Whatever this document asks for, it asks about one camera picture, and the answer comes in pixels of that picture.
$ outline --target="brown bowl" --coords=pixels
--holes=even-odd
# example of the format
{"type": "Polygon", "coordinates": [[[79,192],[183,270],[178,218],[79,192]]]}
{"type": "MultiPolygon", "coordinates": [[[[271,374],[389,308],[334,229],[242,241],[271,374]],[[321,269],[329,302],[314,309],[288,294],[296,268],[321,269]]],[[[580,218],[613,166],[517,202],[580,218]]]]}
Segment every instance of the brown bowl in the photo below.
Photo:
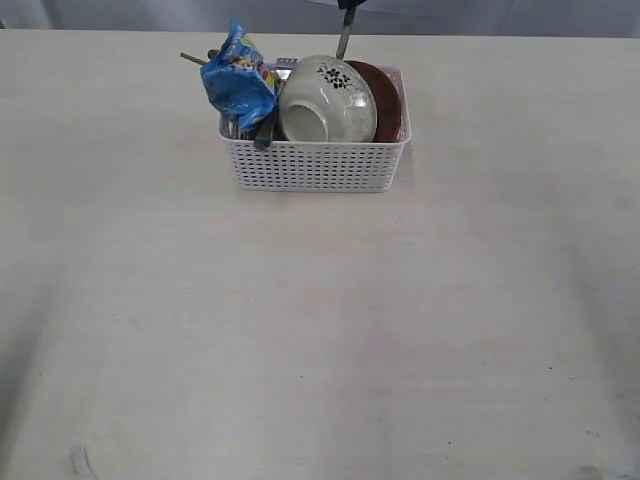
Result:
{"type": "Polygon", "coordinates": [[[395,143],[402,127],[402,102],[391,79],[377,67],[356,60],[347,60],[371,89],[378,111],[378,128],[373,141],[395,143]]]}

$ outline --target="perforated basket wall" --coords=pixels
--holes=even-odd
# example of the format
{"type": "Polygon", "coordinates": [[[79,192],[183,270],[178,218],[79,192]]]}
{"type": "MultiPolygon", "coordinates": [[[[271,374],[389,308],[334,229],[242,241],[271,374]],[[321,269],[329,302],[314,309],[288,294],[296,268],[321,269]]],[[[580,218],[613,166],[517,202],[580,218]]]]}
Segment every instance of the perforated basket wall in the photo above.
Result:
{"type": "Polygon", "coordinates": [[[220,119],[224,140],[242,188],[273,191],[384,192],[391,187],[411,125],[402,74],[379,67],[398,89],[403,105],[397,143],[274,142],[265,151],[253,142],[229,138],[229,123],[220,119]]]}

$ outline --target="gray wall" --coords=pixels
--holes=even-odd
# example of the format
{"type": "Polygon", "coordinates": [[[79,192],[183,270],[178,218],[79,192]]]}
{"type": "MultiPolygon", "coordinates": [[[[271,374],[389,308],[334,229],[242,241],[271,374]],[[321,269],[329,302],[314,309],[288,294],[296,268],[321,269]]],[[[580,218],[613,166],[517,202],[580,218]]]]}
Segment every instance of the gray wall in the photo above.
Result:
{"type": "MultiPolygon", "coordinates": [[[[335,33],[334,0],[0,0],[14,28],[335,33]]],[[[354,33],[634,37],[640,0],[370,0],[354,33]]]]}

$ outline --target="snack bag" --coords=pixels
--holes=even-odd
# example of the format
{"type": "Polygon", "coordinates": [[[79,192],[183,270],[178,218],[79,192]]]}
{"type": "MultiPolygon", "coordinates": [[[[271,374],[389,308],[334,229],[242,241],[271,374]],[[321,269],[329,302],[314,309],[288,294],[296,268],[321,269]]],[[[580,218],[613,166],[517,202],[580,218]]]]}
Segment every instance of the snack bag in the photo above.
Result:
{"type": "Polygon", "coordinates": [[[276,105],[275,77],[242,26],[231,23],[218,54],[200,68],[209,103],[224,116],[253,130],[276,105]]]}

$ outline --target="white tabletop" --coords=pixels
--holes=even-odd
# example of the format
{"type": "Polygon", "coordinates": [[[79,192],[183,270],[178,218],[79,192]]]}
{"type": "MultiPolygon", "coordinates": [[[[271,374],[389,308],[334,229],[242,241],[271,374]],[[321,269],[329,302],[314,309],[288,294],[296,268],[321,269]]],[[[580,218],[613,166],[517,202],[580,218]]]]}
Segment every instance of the white tabletop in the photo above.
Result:
{"type": "MultiPolygon", "coordinates": [[[[384,194],[240,190],[222,34],[0,31],[0,476],[564,479],[640,446],[640,43],[356,37],[384,194]]],[[[269,57],[330,36],[255,35],[269,57]]]]}

